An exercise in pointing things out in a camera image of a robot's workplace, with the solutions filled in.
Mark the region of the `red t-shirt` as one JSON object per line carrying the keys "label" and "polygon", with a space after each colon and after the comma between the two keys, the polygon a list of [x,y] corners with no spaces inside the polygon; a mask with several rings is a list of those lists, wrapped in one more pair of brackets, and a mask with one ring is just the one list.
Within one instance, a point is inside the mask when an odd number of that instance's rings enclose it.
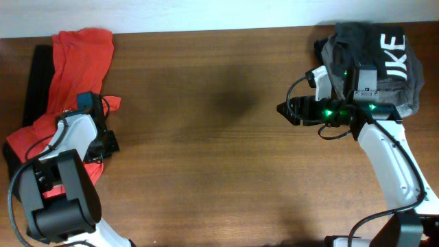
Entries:
{"label": "red t-shirt", "polygon": [[24,163],[42,152],[56,131],[56,116],[77,108],[77,95],[99,93],[112,62],[112,32],[99,28],[61,31],[52,36],[55,73],[49,87],[47,110],[32,126],[7,136]]}

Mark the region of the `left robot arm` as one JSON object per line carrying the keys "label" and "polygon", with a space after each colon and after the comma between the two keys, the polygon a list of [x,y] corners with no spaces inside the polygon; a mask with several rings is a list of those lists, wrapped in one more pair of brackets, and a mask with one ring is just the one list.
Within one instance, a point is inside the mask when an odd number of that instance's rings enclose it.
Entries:
{"label": "left robot arm", "polygon": [[91,91],[77,96],[77,110],[56,117],[56,133],[47,147],[27,160],[11,177],[8,213],[19,241],[12,196],[17,195],[27,221],[26,235],[57,246],[132,247],[102,217],[102,206],[85,165],[101,163],[119,151],[107,129],[108,102]]}

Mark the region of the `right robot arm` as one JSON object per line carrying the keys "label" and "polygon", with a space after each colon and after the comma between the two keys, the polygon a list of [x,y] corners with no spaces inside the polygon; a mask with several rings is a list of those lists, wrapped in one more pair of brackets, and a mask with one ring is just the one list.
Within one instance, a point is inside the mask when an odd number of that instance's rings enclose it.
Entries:
{"label": "right robot arm", "polygon": [[396,107],[379,102],[377,78],[374,66],[345,70],[345,96],[338,99],[321,66],[304,77],[315,95],[287,95],[276,107],[294,126],[348,126],[349,134],[369,158],[384,194],[387,210],[358,221],[347,236],[325,237],[324,245],[437,246],[438,197],[410,150]]}

